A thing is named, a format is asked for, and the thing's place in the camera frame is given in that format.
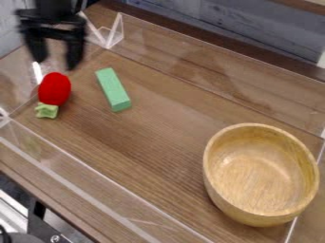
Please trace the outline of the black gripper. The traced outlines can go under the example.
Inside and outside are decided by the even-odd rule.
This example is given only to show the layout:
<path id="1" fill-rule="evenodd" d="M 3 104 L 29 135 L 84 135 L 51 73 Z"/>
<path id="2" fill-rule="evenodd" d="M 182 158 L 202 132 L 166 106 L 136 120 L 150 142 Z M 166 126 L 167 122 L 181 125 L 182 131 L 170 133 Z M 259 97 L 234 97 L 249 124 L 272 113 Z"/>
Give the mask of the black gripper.
<path id="1" fill-rule="evenodd" d="M 33 60 L 48 57 L 46 39 L 64 40 L 66 65 L 72 70 L 84 58 L 86 24 L 79 15 L 84 0 L 33 0 L 31 9 L 17 9 L 19 31 Z"/>

